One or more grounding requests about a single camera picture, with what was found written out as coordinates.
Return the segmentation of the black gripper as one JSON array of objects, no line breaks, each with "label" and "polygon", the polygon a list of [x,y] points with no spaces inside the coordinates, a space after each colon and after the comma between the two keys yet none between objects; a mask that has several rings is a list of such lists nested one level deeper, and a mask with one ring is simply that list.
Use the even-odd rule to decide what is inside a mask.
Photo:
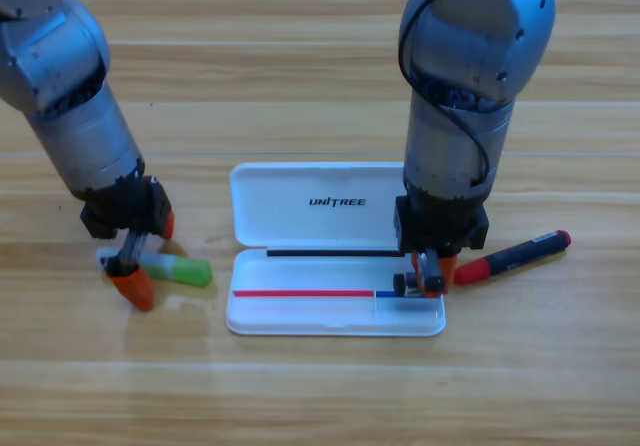
[{"label": "black gripper", "polygon": [[175,213],[154,176],[119,178],[113,186],[87,190],[80,218],[95,239],[127,230],[121,249],[104,259],[104,272],[118,292],[140,311],[154,305],[154,287],[138,260],[149,235],[171,240]]},{"label": "black gripper", "polygon": [[484,248],[489,220],[485,197],[445,200],[432,196],[397,196],[394,228],[397,248],[412,252],[416,285],[427,298],[438,298],[454,282],[457,254]]}]

